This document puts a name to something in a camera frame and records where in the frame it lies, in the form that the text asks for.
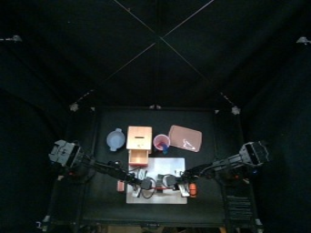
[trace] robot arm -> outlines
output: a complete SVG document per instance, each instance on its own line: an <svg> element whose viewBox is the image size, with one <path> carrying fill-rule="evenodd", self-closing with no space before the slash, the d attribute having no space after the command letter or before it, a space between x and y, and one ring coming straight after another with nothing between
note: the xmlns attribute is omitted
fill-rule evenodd
<svg viewBox="0 0 311 233"><path fill-rule="evenodd" d="M214 174L222 170L231 170L243 166L259 167L267 161L270 161L270 157L265 142L250 142L242 146L237 155L185 170L179 177L167 177L167 185L170 187L185 185L195 182L201 177L213 178Z"/></svg>
<svg viewBox="0 0 311 233"><path fill-rule="evenodd" d="M124 181L132 186L140 186L142 189L152 189L152 180L138 179L134 173L127 172L119 162L100 163L92 157L84 154L82 147L75 143L68 143L64 140L55 142L55 146L50 153L51 162L62 166L64 171L72 172L82 167L94 169L96 172L110 175L111 177Z"/></svg>

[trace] table surface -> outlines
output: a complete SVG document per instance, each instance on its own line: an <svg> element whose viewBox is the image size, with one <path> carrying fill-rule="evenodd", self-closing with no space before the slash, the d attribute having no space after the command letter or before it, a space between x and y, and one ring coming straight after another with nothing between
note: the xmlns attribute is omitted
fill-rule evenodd
<svg viewBox="0 0 311 233"><path fill-rule="evenodd" d="M202 145L198 152L170 147L163 155L152 150L150 157L182 157L186 169L210 163L215 159L233 156L243 144L241 125L237 116L230 111L215 113L209 110L148 110L138 108L96 109L95 120L87 120L95 113L78 112L72 125L68 127L67 140L79 140L82 147L90 151L103 163L120 161L128 168L127 145L112 152L106 143L111 131L122 128L126 136L128 126L152 128L152 137L168 134L172 125L189 127L202 132ZM96 136L91 138L92 126ZM127 192L116 192L116 180L96 173L86 188L82 201L80 219L88 222L108 224L156 223L163 226L215 227L223 225L223 195L215 180L201 178L197 182L198 196L189 198L187 204L155 205L127 203ZM67 208L74 208L76 202L67 202Z"/></svg>

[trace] small bowl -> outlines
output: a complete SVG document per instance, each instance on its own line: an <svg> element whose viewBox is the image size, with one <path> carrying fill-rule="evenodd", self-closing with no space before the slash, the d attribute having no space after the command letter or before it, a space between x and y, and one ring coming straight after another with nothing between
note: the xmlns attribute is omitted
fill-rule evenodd
<svg viewBox="0 0 311 233"><path fill-rule="evenodd" d="M107 144L111 151L116 151L126 143L126 136L120 128L116 128L107 136Z"/></svg>

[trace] orange object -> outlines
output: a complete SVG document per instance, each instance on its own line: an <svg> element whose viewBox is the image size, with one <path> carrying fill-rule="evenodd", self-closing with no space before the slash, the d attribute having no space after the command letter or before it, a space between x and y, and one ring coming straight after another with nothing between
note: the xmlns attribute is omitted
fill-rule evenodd
<svg viewBox="0 0 311 233"><path fill-rule="evenodd" d="M197 184L190 184L190 198L197 198Z"/></svg>

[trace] black curtain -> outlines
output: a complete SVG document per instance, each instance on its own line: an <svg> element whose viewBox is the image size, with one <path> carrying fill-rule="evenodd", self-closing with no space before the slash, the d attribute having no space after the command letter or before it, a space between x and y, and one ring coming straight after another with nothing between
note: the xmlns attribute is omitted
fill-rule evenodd
<svg viewBox="0 0 311 233"><path fill-rule="evenodd" d="M311 47L298 46L243 111L249 140L270 143L255 197L266 232L311 232Z"/></svg>

